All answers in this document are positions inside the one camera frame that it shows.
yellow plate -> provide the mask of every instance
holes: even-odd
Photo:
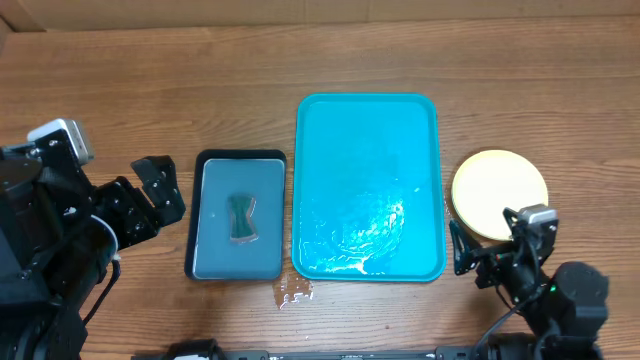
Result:
[[[549,203],[547,185],[529,160],[504,150],[487,150],[467,159],[456,172],[451,199],[460,219],[479,235],[510,240],[502,211]]]

blue tray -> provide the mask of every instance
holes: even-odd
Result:
[[[293,264],[321,280],[432,281],[446,265],[436,110],[419,94],[298,109]]]

cardboard wall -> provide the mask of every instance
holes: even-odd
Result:
[[[14,29],[104,30],[216,25],[640,14],[638,0],[0,0]]]
[[[43,31],[19,0],[0,0],[0,18],[14,31]]]
[[[2,18],[0,18],[0,54],[2,54],[2,47],[4,45],[4,41],[7,38],[7,35],[12,33],[9,25],[7,25]]]

wood grain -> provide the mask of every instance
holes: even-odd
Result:
[[[54,117],[82,120],[97,152],[92,181],[134,179],[131,161],[171,154],[189,204],[198,152],[278,148],[293,164],[298,104],[331,91],[430,97],[444,183],[478,149],[530,159],[561,216],[545,270],[581,260],[607,274],[600,344],[608,359],[637,357],[640,18],[11,34],[0,143]],[[122,252],[123,276],[89,324],[83,359],[209,337],[226,349],[428,349],[473,343],[505,311],[473,275],[453,276],[450,245],[431,284],[315,282],[312,301],[280,311],[270,283],[187,280],[188,217]],[[502,330],[526,327],[513,319]]]

green sponge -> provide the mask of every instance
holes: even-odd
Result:
[[[247,243],[258,240],[258,233],[251,219],[256,199],[246,194],[233,194],[229,197],[231,211],[231,241]]]

